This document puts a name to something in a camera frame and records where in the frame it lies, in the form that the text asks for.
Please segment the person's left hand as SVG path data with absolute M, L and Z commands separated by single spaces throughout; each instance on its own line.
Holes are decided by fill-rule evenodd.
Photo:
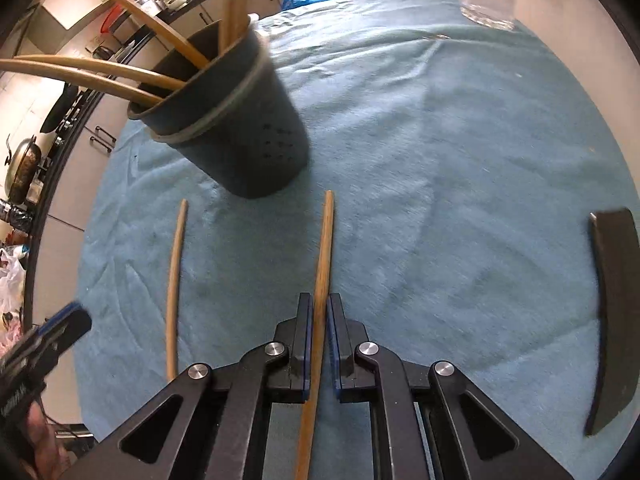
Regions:
M 70 466 L 66 449 L 56 440 L 54 429 L 48 424 L 39 404 L 34 402 L 26 419 L 28 438 L 34 447 L 34 463 L 25 469 L 33 479 L 56 480 Z

